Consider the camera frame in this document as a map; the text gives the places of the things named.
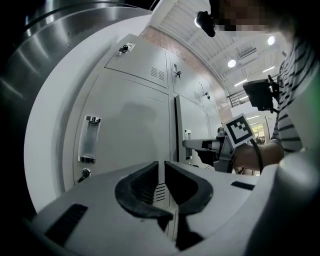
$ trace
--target fluorescent light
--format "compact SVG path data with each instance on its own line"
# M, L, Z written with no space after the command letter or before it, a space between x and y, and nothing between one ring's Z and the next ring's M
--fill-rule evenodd
M236 83L234 86L241 85L241 84L243 84L243 83L246 82L246 81L248 81L248 79L245 79L245 80L243 80L243 81L241 81L241 82L238 82L238 83Z
M237 64L237 62L234 59L232 59L228 62L228 67L233 68L236 64Z
M275 66L272 66L272 67L270 67L270 68L268 68L268 69L264 70L262 73L267 72L267 71L269 71L269 70L272 70L272 69L274 69L274 68L275 68Z
M194 19L194 24L198 27L198 28L201 28L201 26L198 24L198 22L197 22L197 17L195 17L195 19Z
M247 120L252 119L252 118L257 118L257 117L260 117L260 115L255 115L253 117L249 117L249 118L247 118Z
M272 35L268 38L268 45L272 46L275 43L276 39L275 37Z
M243 100L243 99L245 99L245 98L248 98L249 96L245 96L245 97L243 97L243 98L240 98L239 99L239 101L241 101L241 100Z

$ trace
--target metal latch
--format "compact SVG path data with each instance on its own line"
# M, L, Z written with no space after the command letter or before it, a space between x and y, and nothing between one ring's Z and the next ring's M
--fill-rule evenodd
M88 168L82 170L82 176L77 180L77 183L83 182L86 178L90 177L91 171Z
M127 42L122 48L119 49L119 55L126 54L127 52L131 52L132 49L136 46L133 42Z

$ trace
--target air vent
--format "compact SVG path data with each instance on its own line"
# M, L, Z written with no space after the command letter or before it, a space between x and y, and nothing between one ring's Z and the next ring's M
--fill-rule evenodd
M151 68L151 76L155 78L159 78L160 80L164 81L165 80L165 73L156 69L155 67Z
M86 206L73 204L45 233L46 237L63 247L87 210Z
M198 100L198 101L201 101L201 96L198 92L196 92L195 90L193 91L194 93L194 97Z
M159 70L159 79L165 80L165 73Z
M239 55L238 63L244 65L245 63L248 63L258 57L259 55L257 48L252 48Z
M155 188L153 202L159 202L166 199L166 184L158 184Z
M247 50L246 52L239 55L239 59L244 59L245 57L248 57L249 55L255 53L257 51L257 48L252 48L250 50Z
M151 76L158 77L158 69L152 67L151 68Z

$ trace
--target wall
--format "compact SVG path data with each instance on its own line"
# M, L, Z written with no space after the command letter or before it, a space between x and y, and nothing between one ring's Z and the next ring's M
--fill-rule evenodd
M146 27L140 36L176 55L179 59L183 60L196 72L202 75L209 82L212 88L221 121L226 122L232 118L232 113L230 110L231 107L225 91L220 83L216 80L212 72L194 53L192 53L188 48L170 35L152 26Z
M250 101L231 108L231 113L233 117L239 116L241 114L245 114L247 116L256 111L258 111L257 108L253 107Z
M150 18L151 15L146 15L127 19L91 35L59 62L41 87L29 116L24 140L25 177L37 212L64 192L60 138L64 136L63 127L67 125L64 123L65 112L77 88L108 49L128 34L138 36Z

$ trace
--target black slot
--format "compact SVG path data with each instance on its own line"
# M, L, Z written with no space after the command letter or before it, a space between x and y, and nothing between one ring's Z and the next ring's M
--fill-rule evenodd
M250 191L252 191L255 188L255 185L251 185L251 184L248 184L248 183L243 183L243 182L240 182L240 181L232 182L231 186L235 186L237 188L244 189L244 190L250 190Z
M45 233L46 237L63 247L87 210L84 205L73 204Z

